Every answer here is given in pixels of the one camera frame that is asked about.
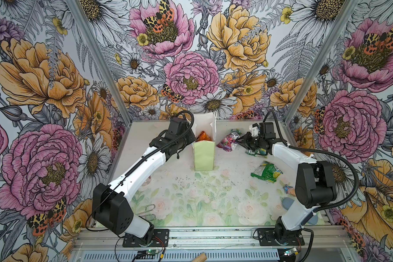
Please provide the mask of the purple pink candy bag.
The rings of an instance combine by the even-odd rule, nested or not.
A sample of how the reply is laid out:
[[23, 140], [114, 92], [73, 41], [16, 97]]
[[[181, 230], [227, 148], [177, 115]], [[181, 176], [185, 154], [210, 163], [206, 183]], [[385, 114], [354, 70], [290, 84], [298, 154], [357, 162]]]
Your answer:
[[217, 144], [217, 147], [223, 149], [224, 151], [231, 152], [236, 148], [235, 139], [239, 137], [240, 135], [230, 133]]

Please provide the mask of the orange corn chips bag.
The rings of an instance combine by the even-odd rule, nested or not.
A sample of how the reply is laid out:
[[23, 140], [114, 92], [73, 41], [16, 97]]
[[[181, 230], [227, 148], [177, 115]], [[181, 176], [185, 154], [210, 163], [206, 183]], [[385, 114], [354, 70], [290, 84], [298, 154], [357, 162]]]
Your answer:
[[212, 138], [205, 131], [202, 131], [196, 139], [196, 142], [200, 141], [212, 141]]

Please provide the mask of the white green paper bag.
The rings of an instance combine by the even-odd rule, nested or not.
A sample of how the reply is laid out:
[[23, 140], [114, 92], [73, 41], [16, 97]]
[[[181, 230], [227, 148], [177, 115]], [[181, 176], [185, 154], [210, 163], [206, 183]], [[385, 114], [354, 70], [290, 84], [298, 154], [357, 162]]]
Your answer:
[[214, 169], [216, 147], [216, 113], [195, 114], [192, 131], [197, 139], [198, 135], [205, 131], [212, 141], [200, 141], [193, 143], [194, 169], [195, 171], [212, 171]]

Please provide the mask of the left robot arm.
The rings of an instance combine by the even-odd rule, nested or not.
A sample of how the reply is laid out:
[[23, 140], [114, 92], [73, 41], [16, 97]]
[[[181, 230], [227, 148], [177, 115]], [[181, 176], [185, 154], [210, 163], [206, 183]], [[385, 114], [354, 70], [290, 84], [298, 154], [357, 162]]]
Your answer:
[[143, 183], [172, 156], [196, 141], [194, 115], [185, 110], [170, 120], [168, 129], [150, 143], [144, 154], [121, 176], [93, 190], [91, 218], [116, 235], [129, 234], [141, 245], [154, 238], [154, 225], [132, 211], [130, 202]]

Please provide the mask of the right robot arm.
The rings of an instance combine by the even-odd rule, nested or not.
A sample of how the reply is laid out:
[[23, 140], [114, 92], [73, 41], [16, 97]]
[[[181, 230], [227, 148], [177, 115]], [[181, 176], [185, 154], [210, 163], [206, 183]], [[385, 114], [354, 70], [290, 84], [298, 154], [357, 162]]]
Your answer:
[[295, 200], [287, 213], [277, 219], [273, 239], [285, 245], [296, 244], [301, 239], [303, 226], [315, 215], [321, 205], [337, 197], [332, 164], [318, 161], [300, 150], [291, 148], [282, 138], [276, 137], [274, 124], [256, 123], [250, 131], [236, 139], [247, 150], [263, 149], [266, 153], [285, 162], [296, 172]]

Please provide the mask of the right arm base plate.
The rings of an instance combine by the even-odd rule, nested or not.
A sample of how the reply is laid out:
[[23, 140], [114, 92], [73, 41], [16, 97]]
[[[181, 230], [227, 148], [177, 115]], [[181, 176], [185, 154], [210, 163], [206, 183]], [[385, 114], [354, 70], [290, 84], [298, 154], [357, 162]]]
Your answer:
[[258, 228], [255, 235], [261, 246], [303, 246], [305, 240], [301, 231]]

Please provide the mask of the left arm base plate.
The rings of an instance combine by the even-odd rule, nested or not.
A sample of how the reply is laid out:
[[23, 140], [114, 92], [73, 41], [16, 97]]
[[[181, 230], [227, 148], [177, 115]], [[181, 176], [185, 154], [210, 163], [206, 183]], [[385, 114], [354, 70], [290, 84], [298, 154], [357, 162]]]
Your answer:
[[169, 229], [154, 229], [146, 234], [143, 238], [126, 234], [123, 239], [122, 247], [124, 248], [147, 248], [160, 247], [164, 248], [169, 243]]

